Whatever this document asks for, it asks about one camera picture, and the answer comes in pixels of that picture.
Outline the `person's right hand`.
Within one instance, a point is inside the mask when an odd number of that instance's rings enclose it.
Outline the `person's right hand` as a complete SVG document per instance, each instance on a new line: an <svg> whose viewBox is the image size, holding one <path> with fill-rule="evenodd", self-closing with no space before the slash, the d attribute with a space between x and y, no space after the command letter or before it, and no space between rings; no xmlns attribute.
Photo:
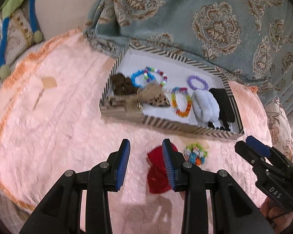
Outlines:
<svg viewBox="0 0 293 234"><path fill-rule="evenodd" d="M260 212L265 218L274 218L274 231L276 234L285 230L293 221L293 212L285 214L279 207L273 207L271 200L267 197L260 207Z"/></svg>

